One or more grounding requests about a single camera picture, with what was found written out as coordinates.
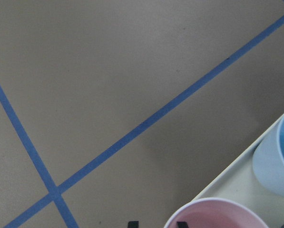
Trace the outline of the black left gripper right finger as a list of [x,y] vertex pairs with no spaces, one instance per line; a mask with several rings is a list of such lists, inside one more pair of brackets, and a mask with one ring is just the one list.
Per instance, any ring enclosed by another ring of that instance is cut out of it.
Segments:
[[177,221],[176,224],[178,228],[188,228],[188,223],[185,221]]

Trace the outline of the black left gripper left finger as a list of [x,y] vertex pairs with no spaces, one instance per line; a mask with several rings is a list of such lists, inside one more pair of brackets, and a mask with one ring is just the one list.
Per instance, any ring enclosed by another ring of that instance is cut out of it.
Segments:
[[139,221],[129,221],[128,228],[139,228]]

